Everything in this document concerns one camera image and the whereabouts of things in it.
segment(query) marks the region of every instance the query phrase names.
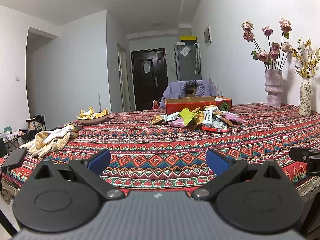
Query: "gray refrigerator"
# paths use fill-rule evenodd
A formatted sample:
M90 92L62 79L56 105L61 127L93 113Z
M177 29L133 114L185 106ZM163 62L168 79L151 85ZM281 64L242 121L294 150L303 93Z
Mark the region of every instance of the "gray refrigerator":
M181 52L188 47L190 51L184 56ZM196 46L174 46L174 58L176 64L177 81L201 80L201 69L196 70Z

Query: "purple jacket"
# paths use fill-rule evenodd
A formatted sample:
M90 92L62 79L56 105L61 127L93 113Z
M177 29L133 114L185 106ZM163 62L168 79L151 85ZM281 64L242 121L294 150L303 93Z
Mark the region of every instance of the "purple jacket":
M195 97L211 97L216 96L213 91L213 87L209 81L206 80L190 80L190 81L177 81L172 82L164 91L160 107L165 108L165 99L173 98L185 98L187 86L197 85L197 91Z

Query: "silver rod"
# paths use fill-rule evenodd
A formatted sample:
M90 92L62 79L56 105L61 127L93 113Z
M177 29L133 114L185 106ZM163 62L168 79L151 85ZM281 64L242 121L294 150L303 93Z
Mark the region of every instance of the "silver rod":
M99 98L100 112L102 112L102 109L101 109L101 101L100 101L100 94L99 94L99 93L98 93L98 98Z

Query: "floral vase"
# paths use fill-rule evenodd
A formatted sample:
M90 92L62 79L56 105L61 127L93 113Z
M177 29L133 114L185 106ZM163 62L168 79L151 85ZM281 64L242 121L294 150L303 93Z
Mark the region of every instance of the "floral vase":
M282 106L281 94L283 92L282 71L279 69L266 69L266 91L268 92L267 106Z
M309 78L304 77L300 86L299 114L311 115L311 84Z

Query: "ceiling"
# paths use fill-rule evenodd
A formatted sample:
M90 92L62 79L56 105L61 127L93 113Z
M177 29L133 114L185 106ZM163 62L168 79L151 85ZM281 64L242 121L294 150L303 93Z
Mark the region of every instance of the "ceiling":
M201 0L0 0L0 5L64 25L108 10L126 34L177 28L191 23Z

